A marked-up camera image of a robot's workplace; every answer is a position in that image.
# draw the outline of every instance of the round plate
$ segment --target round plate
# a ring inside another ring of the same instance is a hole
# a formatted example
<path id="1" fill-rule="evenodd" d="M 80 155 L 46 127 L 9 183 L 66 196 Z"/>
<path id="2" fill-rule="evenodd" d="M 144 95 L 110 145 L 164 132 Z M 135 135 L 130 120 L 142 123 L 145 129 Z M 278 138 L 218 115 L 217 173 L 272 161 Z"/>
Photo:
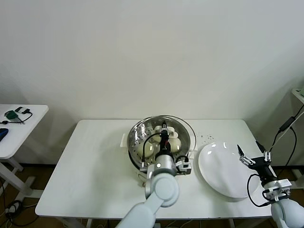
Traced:
<path id="1" fill-rule="evenodd" d="M 248 178 L 251 174 L 257 173 L 239 160 L 237 145 L 226 142 L 206 145 L 199 154 L 199 169 L 214 190 L 232 198 L 248 197 Z M 253 193 L 258 184 L 257 177 L 251 178 L 249 192 Z"/>

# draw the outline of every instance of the table leg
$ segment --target table leg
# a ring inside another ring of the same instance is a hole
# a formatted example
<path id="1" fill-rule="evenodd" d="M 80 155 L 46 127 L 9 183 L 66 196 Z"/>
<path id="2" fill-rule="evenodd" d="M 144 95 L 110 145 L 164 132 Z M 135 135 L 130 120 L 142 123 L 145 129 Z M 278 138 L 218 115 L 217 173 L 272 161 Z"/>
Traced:
<path id="1" fill-rule="evenodd" d="M 17 190 L 21 191 L 24 195 L 30 195 L 33 191 L 27 184 L 16 177 L 14 173 L 9 171 L 9 169 L 6 168 L 2 163 L 0 163 L 0 176 L 7 180 Z"/>
<path id="2" fill-rule="evenodd" d="M 23 167 L 14 159 L 9 158 L 6 160 L 12 167 L 17 168 L 19 172 L 23 171 Z"/>
<path id="3" fill-rule="evenodd" d="M 59 221 L 63 222 L 69 228 L 86 228 L 76 218 L 57 218 Z"/>
<path id="4" fill-rule="evenodd" d="M 234 225 L 234 221 L 231 218 L 229 218 L 229 226 L 230 228 L 236 228 L 236 226 Z"/>
<path id="5" fill-rule="evenodd" d="M 17 168 L 14 168 L 14 170 L 12 171 L 12 173 L 15 174 L 15 173 L 17 172 L 17 170 L 18 170 Z M 5 181 L 5 182 L 3 183 L 3 188 L 6 189 L 6 187 L 8 186 L 8 184 L 9 184 L 9 183 L 8 183 L 7 181 Z M 1 196 L 2 193 L 3 193 L 3 188 L 0 187 L 0 196 Z"/>

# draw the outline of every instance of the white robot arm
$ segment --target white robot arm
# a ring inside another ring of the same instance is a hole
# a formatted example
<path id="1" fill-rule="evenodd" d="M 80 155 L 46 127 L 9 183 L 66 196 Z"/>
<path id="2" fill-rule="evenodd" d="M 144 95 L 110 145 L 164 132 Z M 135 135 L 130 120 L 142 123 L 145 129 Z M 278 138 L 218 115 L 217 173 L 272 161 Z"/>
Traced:
<path id="1" fill-rule="evenodd" d="M 271 214 L 279 228 L 304 228 L 304 208 L 291 199 L 273 203 Z"/>
<path id="2" fill-rule="evenodd" d="M 118 224 L 118 228 L 152 228 L 157 210 L 160 207 L 172 206 L 179 197 L 179 186 L 174 176 L 177 173 L 191 172 L 187 157 L 183 161 L 174 163 L 168 143 L 166 124 L 163 125 L 160 136 L 160 152 L 155 156 L 155 165 L 150 165 L 147 171 L 145 187 L 147 200 L 135 205 Z M 248 168 L 257 171 L 261 184 L 265 188 L 262 194 L 267 202 L 255 205 L 264 207 L 271 204 L 272 217 L 279 228 L 304 228 L 304 208 L 289 199 L 291 183 L 288 179 L 278 180 L 270 166 L 270 152 L 267 152 L 258 142 L 257 144 L 264 156 L 253 159 L 246 157 L 238 146 L 240 161 Z"/>
<path id="3" fill-rule="evenodd" d="M 118 228 L 152 228 L 158 209 L 172 206 L 179 197 L 179 186 L 174 176 L 191 173 L 191 164 L 186 156 L 178 157 L 177 163 L 174 162 L 168 142 L 169 131 L 165 122 L 160 137 L 160 151 L 155 155 L 155 165 L 149 165 L 147 170 L 145 186 L 147 200 L 136 204 L 118 224 Z"/>
<path id="4" fill-rule="evenodd" d="M 259 207 L 271 204 L 271 214 L 279 228 L 304 228 L 304 208 L 297 202 L 289 199 L 291 183 L 288 179 L 278 180 L 272 170 L 271 155 L 265 148 L 256 142 L 264 156 L 250 159 L 245 156 L 238 146 L 240 161 L 248 168 L 256 170 L 265 190 L 262 192 L 268 200 Z"/>
<path id="5" fill-rule="evenodd" d="M 119 228 L 152 228 L 155 213 L 160 207 L 173 205 L 179 196 L 179 186 L 175 178 L 168 173 L 161 173 L 152 179 L 152 194 L 144 203 L 136 204 L 124 219 Z"/>

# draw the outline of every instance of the power cord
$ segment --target power cord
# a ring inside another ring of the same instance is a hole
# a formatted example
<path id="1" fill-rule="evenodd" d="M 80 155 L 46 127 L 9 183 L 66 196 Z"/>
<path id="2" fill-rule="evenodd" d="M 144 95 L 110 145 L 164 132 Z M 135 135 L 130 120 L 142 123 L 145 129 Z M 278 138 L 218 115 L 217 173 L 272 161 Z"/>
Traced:
<path id="1" fill-rule="evenodd" d="M 297 115 L 299 115 L 299 113 L 300 113 L 300 111 L 302 110 L 302 108 L 304 107 L 304 105 L 302 105 L 302 107 L 299 109 L 299 111 L 296 113 L 296 115 L 295 115 L 295 117 L 297 116 Z"/>
<path id="2" fill-rule="evenodd" d="M 35 207 L 37 204 L 30 205 L 30 206 L 23 206 L 23 203 L 20 200 L 15 200 L 15 201 L 12 201 L 11 203 L 9 203 L 6 206 L 5 189 L 4 189 L 3 181 L 2 181 L 1 178 L 0 178 L 0 182 L 1 182 L 2 189 L 3 189 L 4 214 L 7 217 L 7 219 L 0 225 L 0 227 L 2 227 L 5 223 L 6 223 L 6 227 L 7 227 L 8 222 L 11 222 L 11 224 L 16 226 L 16 227 L 26 227 L 26 226 L 34 223 L 39 218 L 39 216 L 37 216 L 33 221 L 28 222 L 26 224 L 17 224 L 17 223 L 14 222 L 14 219 L 17 216 L 19 216 L 22 212 L 24 212 L 25 210 L 27 210 L 29 208 Z M 12 207 L 15 209 L 14 212 L 10 212 L 10 209 Z"/>
<path id="3" fill-rule="evenodd" d="M 251 179 L 252 177 L 254 177 L 254 176 L 259 177 L 259 175 L 257 175 L 257 174 L 251 174 L 250 177 L 248 178 L 248 181 L 247 181 L 247 194 L 248 194 L 248 197 L 249 197 L 250 201 L 252 202 L 252 204 L 255 205 L 256 207 L 258 207 L 258 208 L 266 207 L 266 206 L 268 206 L 268 205 L 270 204 L 270 202 L 266 202 L 266 203 L 263 203 L 263 204 L 261 204 L 261 205 L 257 205 L 257 204 L 252 200 L 252 198 L 251 198 L 251 195 L 250 195 L 250 192 L 249 192 L 249 182 L 250 182 L 250 179 Z"/>
<path id="4" fill-rule="evenodd" d="M 280 131 L 283 132 L 283 134 L 277 139 L 277 141 L 269 148 L 268 151 L 270 151 L 276 144 L 278 141 L 280 141 L 280 139 L 286 134 L 286 132 L 288 132 L 288 130 L 291 128 L 291 126 L 304 114 L 304 112 L 302 112 L 297 118 L 295 116 L 290 117 L 281 127 L 280 127 Z"/>
<path id="5" fill-rule="evenodd" d="M 27 112 L 30 114 L 30 116 L 28 118 L 26 118 L 25 120 L 21 120 L 21 121 L 18 121 L 18 122 L 10 122 L 10 121 L 7 121 L 7 120 L 3 120 L 2 122 L 0 122 L 0 124 L 21 124 L 21 123 L 24 123 L 25 121 L 27 121 L 29 118 L 32 117 L 33 113 L 31 113 L 30 111 Z"/>
<path id="6" fill-rule="evenodd" d="M 295 136 L 295 137 L 294 137 L 294 143 L 295 143 L 295 144 L 294 144 L 294 148 L 293 148 L 293 151 L 291 152 L 291 154 L 290 154 L 290 156 L 289 156 L 289 158 L 288 158 L 288 161 L 286 162 L 284 168 L 279 172 L 278 177 L 281 175 L 281 173 L 282 173 L 282 172 L 284 171 L 284 169 L 287 167 L 287 165 L 289 164 L 289 162 L 290 162 L 290 160 L 291 160 L 293 154 L 295 153 L 295 147 L 296 147 L 296 143 L 297 143 L 297 137 L 296 137 L 296 133 L 295 133 L 293 127 L 290 127 L 290 130 L 294 133 L 294 136 Z"/>
<path id="7" fill-rule="evenodd" d="M 169 223 L 168 225 L 166 225 L 166 227 L 171 226 L 174 222 L 176 222 L 176 220 L 174 220 L 173 222 Z"/>

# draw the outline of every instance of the white table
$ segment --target white table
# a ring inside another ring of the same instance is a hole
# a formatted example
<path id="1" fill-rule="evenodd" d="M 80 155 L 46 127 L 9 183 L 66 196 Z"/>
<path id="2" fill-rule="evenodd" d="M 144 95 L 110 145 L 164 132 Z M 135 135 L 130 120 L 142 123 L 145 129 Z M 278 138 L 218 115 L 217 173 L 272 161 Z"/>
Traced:
<path id="1" fill-rule="evenodd" d="M 138 120 L 80 121 L 40 200 L 36 214 L 58 218 L 121 219 L 145 201 L 142 182 L 126 148 L 123 133 Z M 198 150 L 213 140 L 238 143 L 250 157 L 261 156 L 243 120 L 188 120 L 197 134 Z M 198 153 L 190 175 L 177 176 L 180 197 L 170 208 L 161 208 L 157 219 L 218 219 L 269 217 L 270 207 L 256 208 L 248 198 L 231 199 L 214 191 L 199 173 Z M 253 199 L 264 202 L 262 187 Z M 69 220 L 71 227 L 77 227 Z"/>
<path id="2" fill-rule="evenodd" d="M 9 121 L 4 117 L 4 114 L 7 111 L 15 110 L 20 106 L 29 108 L 33 115 L 27 121 L 25 121 L 24 124 L 0 124 L 0 128 L 7 128 L 9 130 L 8 134 L 0 142 L 0 160 L 5 160 L 13 167 L 15 167 L 13 171 L 10 171 L 2 163 L 0 163 L 0 176 L 6 180 L 4 183 L 4 188 L 8 183 L 10 183 L 20 191 L 16 199 L 23 201 L 25 197 L 40 198 L 42 190 L 33 190 L 30 188 L 31 184 L 34 182 L 35 177 L 28 177 L 24 183 L 15 176 L 16 171 L 22 171 L 23 168 L 12 157 L 29 136 L 29 134 L 33 131 L 33 129 L 37 126 L 43 116 L 47 113 L 48 106 L 28 104 L 0 104 L 0 122 L 3 120 Z M 18 114 L 18 116 L 21 120 L 25 120 L 29 114 Z"/>

